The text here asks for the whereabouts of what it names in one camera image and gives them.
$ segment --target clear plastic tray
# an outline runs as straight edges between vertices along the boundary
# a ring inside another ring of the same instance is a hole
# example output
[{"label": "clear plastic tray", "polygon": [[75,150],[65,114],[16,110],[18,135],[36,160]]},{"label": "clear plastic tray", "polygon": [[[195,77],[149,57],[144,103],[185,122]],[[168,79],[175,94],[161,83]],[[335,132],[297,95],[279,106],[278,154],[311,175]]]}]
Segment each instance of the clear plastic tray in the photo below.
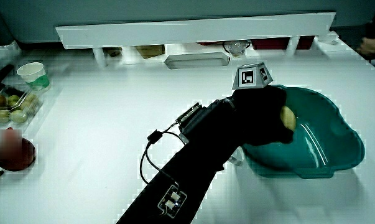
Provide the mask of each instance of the clear plastic tray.
[{"label": "clear plastic tray", "polygon": [[42,106],[42,93],[25,85],[0,90],[0,129],[25,129]]}]

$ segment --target person's hand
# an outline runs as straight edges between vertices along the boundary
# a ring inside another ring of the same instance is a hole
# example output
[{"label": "person's hand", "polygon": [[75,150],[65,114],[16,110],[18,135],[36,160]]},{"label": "person's hand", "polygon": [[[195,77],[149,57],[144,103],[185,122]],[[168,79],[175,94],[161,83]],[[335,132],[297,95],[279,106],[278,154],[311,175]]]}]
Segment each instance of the person's hand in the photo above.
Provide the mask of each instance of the person's hand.
[{"label": "person's hand", "polygon": [[356,50],[361,55],[374,55],[375,39],[369,39],[364,37],[360,47],[358,47]]}]

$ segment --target plastic container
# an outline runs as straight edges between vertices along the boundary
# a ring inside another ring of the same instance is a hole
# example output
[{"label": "plastic container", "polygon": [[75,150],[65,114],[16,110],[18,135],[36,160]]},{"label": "plastic container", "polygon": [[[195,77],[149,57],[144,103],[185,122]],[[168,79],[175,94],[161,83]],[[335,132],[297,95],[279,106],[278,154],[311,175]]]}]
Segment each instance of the plastic container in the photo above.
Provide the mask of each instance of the plastic container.
[{"label": "plastic container", "polygon": [[334,171],[351,169],[364,159],[362,140],[330,99],[306,88],[274,86],[287,92],[285,105],[295,113],[297,126],[290,144],[243,146],[257,174],[268,178],[330,178]]},{"label": "plastic container", "polygon": [[42,106],[42,93],[27,86],[0,90],[0,129],[24,129]]}]

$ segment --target cable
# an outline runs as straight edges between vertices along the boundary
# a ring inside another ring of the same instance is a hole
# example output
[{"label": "cable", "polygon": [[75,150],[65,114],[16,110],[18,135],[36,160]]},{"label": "cable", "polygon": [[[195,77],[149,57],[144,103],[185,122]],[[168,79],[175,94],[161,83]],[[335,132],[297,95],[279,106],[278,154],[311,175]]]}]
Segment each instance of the cable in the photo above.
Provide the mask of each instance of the cable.
[{"label": "cable", "polygon": [[144,155],[146,154],[146,152],[147,152],[147,150],[149,149],[149,147],[150,147],[150,144],[147,143],[146,149],[145,149],[144,152],[143,152],[142,159],[140,160],[140,176],[142,177],[142,180],[143,180],[146,184],[149,184],[149,183],[148,183],[148,181],[146,181],[146,178],[144,178],[144,176],[143,176],[142,166],[143,166]]},{"label": "cable", "polygon": [[[159,132],[159,131],[155,131],[153,134],[151,134],[150,136],[154,135],[154,140],[153,142],[155,143],[156,141],[158,141],[161,137],[162,137],[162,134],[171,134],[171,135],[174,135],[176,136],[177,138],[179,138],[179,140],[181,140],[181,142],[183,143],[183,145],[186,145],[186,143],[184,143],[182,141],[182,139],[175,133],[171,133],[171,132],[168,132],[167,130],[169,130],[172,126],[174,126],[176,123],[172,124],[169,128],[167,128],[165,131],[162,131],[162,132]],[[143,160],[144,160],[144,157],[147,158],[147,161],[150,163],[150,165],[152,165],[155,169],[157,169],[159,172],[163,173],[164,175],[166,175],[168,178],[170,178],[172,181],[175,182],[175,184],[177,185],[177,189],[179,189],[179,183],[173,179],[170,175],[168,175],[167,173],[165,173],[162,169],[158,168],[151,160],[150,160],[150,157],[148,155],[148,150],[151,146],[151,143],[150,143],[150,137],[149,137],[149,143],[147,143],[147,146],[146,146],[146,149],[144,150],[144,153],[142,155],[142,159],[140,161],[140,176],[142,177],[142,180],[146,183],[146,184],[149,184],[148,181],[146,181],[146,179],[144,178],[143,176],[143,171],[142,171],[142,165],[143,165]]]},{"label": "cable", "polygon": [[186,143],[183,142],[183,140],[177,134],[171,133],[171,132],[168,132],[168,131],[163,131],[162,133],[164,133],[164,134],[172,134],[172,135],[176,136],[177,138],[179,138],[179,140],[183,143],[183,145],[186,145]]}]

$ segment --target cardboard box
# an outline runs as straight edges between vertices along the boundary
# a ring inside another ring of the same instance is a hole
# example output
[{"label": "cardboard box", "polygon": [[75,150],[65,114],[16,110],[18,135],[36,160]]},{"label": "cardboard box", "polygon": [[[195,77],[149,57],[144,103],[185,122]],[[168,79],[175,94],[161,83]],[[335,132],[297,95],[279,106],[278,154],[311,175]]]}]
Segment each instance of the cardboard box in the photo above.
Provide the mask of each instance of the cardboard box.
[{"label": "cardboard box", "polygon": [[144,58],[151,58],[165,53],[165,45],[135,46],[136,50]]}]

